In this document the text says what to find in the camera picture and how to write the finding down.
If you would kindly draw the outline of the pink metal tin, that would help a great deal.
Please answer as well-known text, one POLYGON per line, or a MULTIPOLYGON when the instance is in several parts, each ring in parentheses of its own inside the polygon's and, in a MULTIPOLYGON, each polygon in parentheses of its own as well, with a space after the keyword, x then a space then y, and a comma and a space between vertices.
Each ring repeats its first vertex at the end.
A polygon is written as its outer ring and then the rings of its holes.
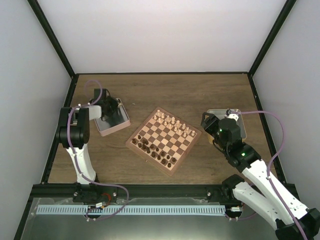
POLYGON ((120 98, 116 98, 118 107, 112 116, 95 119, 95 125, 102 137, 120 131, 131 125, 130 118, 120 98))

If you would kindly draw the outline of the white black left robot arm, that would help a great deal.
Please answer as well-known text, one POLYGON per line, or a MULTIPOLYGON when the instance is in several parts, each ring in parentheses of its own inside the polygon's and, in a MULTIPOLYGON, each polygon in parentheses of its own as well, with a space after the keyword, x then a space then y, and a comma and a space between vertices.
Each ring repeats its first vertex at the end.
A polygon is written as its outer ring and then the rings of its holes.
POLYGON ((120 102, 106 88, 96 88, 87 104, 62 107, 59 112, 55 139, 69 154, 76 172, 76 182, 81 185, 80 193, 91 202, 109 203, 111 195, 99 187, 98 175, 94 170, 88 151, 90 121, 108 120, 119 111, 120 102))

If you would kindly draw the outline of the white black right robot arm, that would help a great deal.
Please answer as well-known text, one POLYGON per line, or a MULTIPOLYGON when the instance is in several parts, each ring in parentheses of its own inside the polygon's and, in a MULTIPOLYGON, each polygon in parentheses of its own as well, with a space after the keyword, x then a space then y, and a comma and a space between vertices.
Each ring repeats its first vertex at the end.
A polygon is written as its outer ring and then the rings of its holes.
POLYGON ((242 112, 227 109, 219 119, 209 112, 202 114, 201 126, 212 136, 212 143, 228 163, 249 179, 253 186, 237 174, 222 184, 223 198, 241 201, 274 229, 279 240, 312 240, 320 230, 320 212, 308 208, 271 172, 258 152, 241 137, 237 124, 242 112))

